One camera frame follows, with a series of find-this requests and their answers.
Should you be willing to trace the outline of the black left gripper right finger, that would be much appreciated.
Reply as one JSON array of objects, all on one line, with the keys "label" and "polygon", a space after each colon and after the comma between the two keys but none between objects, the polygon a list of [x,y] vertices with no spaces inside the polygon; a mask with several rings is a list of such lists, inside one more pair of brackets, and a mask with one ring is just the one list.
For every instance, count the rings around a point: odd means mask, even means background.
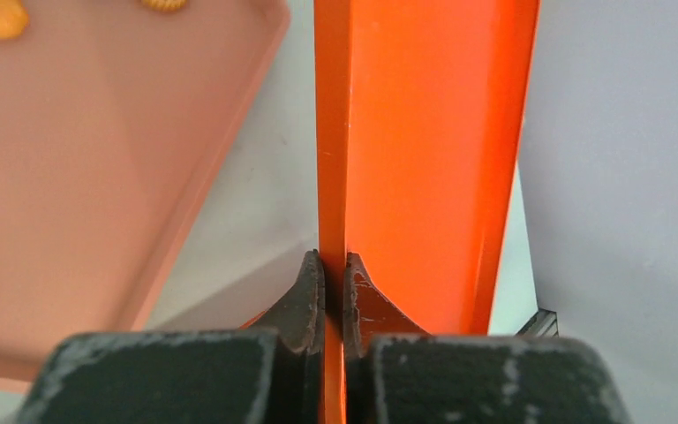
[{"label": "black left gripper right finger", "polygon": [[343,278],[346,417],[349,423],[423,423],[429,335],[373,283],[359,254]]}]

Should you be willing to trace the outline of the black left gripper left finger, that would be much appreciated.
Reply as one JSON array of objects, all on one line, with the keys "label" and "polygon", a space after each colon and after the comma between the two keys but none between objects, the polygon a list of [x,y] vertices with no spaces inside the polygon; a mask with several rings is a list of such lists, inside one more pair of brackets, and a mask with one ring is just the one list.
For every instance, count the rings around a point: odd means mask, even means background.
[{"label": "black left gripper left finger", "polygon": [[295,283],[251,327],[275,336],[265,422],[319,422],[325,276],[317,251],[305,253]]}]

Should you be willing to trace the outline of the orange tin lid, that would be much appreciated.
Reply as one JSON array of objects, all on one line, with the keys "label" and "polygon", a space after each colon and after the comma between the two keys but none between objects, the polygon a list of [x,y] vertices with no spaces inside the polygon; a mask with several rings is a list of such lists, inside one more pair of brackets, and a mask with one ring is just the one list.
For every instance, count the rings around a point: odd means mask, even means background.
[{"label": "orange tin lid", "polygon": [[359,254],[429,335],[515,335],[537,312],[517,156],[537,1],[314,3],[320,421],[349,423],[343,278]]}]

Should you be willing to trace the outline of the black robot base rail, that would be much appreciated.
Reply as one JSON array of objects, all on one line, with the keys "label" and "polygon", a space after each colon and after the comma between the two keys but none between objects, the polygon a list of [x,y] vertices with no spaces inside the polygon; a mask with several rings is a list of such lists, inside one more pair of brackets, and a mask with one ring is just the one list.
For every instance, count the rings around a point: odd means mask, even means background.
[{"label": "black robot base rail", "polygon": [[557,313],[546,309],[539,309],[517,332],[517,335],[530,337],[558,337],[559,326]]}]

